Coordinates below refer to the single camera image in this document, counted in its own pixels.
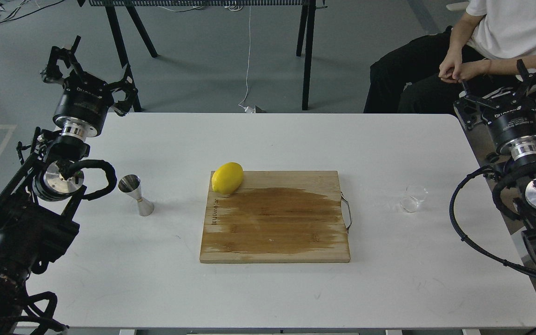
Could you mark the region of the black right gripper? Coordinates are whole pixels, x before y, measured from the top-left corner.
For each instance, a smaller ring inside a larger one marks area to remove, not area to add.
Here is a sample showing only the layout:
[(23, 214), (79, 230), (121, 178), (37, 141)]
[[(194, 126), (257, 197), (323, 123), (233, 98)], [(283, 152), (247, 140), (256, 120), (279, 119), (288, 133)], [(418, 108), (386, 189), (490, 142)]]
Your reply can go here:
[(486, 123), (495, 152), (500, 155), (512, 154), (512, 149), (521, 142), (536, 146), (536, 70), (530, 72), (523, 59), (518, 59), (516, 65), (523, 83), (516, 91), (515, 105), (497, 109), (491, 100), (472, 94), (464, 80), (463, 91), (453, 102), (456, 117), (465, 131), (472, 131), (482, 120)]

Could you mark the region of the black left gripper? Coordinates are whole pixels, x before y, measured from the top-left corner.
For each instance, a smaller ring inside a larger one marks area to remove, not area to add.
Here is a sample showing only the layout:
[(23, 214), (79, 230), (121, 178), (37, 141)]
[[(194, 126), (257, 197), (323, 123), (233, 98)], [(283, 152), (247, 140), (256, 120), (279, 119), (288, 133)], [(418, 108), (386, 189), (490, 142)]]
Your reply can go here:
[[(63, 93), (53, 116), (53, 122), (61, 129), (62, 136), (88, 138), (99, 136), (106, 121), (108, 109), (124, 117), (130, 112), (137, 98), (131, 65), (126, 64), (121, 79), (108, 84), (92, 75), (86, 75), (77, 61), (75, 53), (81, 37), (76, 36), (70, 48), (51, 48), (46, 67), (40, 71), (42, 82), (62, 84)], [(73, 75), (62, 76), (58, 61), (62, 60)], [(112, 93), (122, 92), (125, 97), (114, 102)]]

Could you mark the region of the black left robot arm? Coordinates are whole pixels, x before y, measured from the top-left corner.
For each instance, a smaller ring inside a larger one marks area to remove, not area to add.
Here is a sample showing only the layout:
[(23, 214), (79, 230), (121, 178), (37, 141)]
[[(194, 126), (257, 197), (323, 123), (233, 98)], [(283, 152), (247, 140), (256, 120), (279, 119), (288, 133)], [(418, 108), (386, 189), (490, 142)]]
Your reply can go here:
[(77, 36), (71, 47), (52, 47), (41, 76), (62, 85), (52, 118), (57, 130), (37, 127), (32, 144), (17, 146), (30, 154), (0, 193), (0, 335), (12, 335), (20, 322), (34, 323), (34, 335), (67, 333), (54, 319), (57, 295), (30, 295), (26, 282), (66, 253), (80, 229), (73, 219), (80, 203), (117, 185), (110, 163), (88, 158), (87, 139), (102, 133), (109, 110), (126, 116), (138, 90), (128, 64), (113, 83), (85, 72), (76, 59), (79, 42)]

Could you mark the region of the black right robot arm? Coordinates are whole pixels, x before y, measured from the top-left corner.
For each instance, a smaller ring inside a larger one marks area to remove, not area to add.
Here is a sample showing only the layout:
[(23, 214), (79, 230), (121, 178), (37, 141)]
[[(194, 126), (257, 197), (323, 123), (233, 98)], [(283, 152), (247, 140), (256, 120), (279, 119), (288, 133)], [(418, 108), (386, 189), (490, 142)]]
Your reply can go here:
[(456, 197), (468, 181), (482, 175), (496, 184), (492, 191), (494, 206), (513, 221), (521, 221), (524, 246), (536, 266), (536, 70), (517, 61), (521, 85), (501, 88), (477, 97), (463, 83), (464, 94), (454, 102), (463, 129), (471, 131), (485, 125), (493, 141), (494, 153), (486, 165), (468, 174), (449, 200), (449, 220), (461, 240), (477, 252), (536, 279), (536, 268), (517, 265), (492, 255), (471, 240), (455, 217)]

